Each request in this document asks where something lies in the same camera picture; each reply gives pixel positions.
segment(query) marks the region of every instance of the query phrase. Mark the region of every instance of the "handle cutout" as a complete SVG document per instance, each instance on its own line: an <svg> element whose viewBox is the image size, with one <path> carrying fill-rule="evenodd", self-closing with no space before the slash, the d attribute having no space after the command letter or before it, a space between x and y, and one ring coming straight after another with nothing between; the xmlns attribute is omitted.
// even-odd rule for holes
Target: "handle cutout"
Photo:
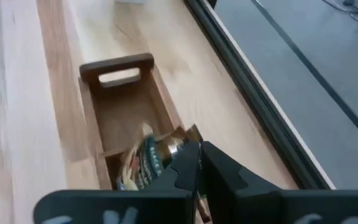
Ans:
<svg viewBox="0 0 358 224"><path fill-rule="evenodd" d="M103 88L137 82L140 80L140 69L131 68L117 72L106 73L99 76L100 85Z"/></svg>

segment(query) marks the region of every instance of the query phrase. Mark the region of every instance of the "wooden drawer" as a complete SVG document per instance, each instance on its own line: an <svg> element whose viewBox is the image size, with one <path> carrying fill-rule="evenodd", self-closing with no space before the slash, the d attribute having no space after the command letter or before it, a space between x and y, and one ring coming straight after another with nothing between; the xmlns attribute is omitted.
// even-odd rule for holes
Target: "wooden drawer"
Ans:
<svg viewBox="0 0 358 224"><path fill-rule="evenodd" d="M139 72L123 76L120 71ZM131 55L80 67L80 89L91 152L101 189L115 189L120 157L148 123L155 134L181 125L151 54ZM107 73L113 79L104 76Z"/></svg>

